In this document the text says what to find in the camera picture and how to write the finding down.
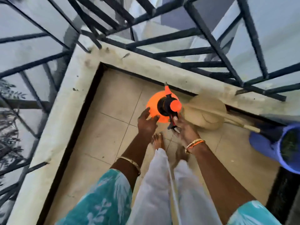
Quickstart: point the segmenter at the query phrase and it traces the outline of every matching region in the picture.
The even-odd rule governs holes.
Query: pant leg
[[[171,225],[168,165],[166,152],[159,148],[142,180],[127,224]]]
[[[222,225],[212,200],[205,194],[197,176],[180,160],[174,169],[182,225]]]

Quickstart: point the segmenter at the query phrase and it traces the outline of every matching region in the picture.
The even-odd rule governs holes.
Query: hand
[[[199,139],[199,134],[187,123],[187,121],[179,115],[178,118],[173,118],[175,125],[177,125],[176,130],[172,129],[172,132],[177,136],[184,147],[187,147],[194,140]]]
[[[139,134],[142,134],[143,136],[151,137],[155,133],[155,130],[157,128],[157,121],[159,120],[159,115],[150,118],[147,120],[149,117],[150,107],[147,107],[141,114],[141,116],[137,119],[137,128],[139,129]]]

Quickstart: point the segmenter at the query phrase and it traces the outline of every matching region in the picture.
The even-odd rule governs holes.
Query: blue plant pot
[[[285,169],[289,170],[290,172],[300,174],[300,146],[297,145],[298,151],[294,152],[292,157],[286,162],[280,153],[280,145],[284,135],[291,129],[298,129],[298,139],[300,139],[300,123],[293,123],[286,127],[277,127],[280,128],[282,131],[282,135],[280,139],[276,142],[271,142],[269,139],[265,138],[259,133],[251,132],[249,136],[249,142],[251,146],[262,153],[265,156],[268,156],[274,160],[277,160],[281,166]]]

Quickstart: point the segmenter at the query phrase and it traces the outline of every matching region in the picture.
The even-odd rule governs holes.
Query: person
[[[170,195],[178,224],[280,224],[226,170],[180,115],[174,117],[177,131],[172,130],[183,145],[176,151],[174,183],[163,136],[154,134],[159,117],[147,119],[148,116],[149,108],[138,118],[138,134],[126,151],[57,225],[172,224]],[[155,155],[131,209],[132,192],[149,143]],[[189,156],[195,156],[211,199],[189,168]]]

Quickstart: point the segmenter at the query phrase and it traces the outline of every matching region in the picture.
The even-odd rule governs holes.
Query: orange pressure sprayer
[[[159,115],[158,122],[170,122],[168,129],[176,128],[173,118],[178,117],[182,105],[178,97],[170,91],[167,82],[165,83],[165,90],[155,93],[148,101],[147,107],[150,107],[151,117]]]

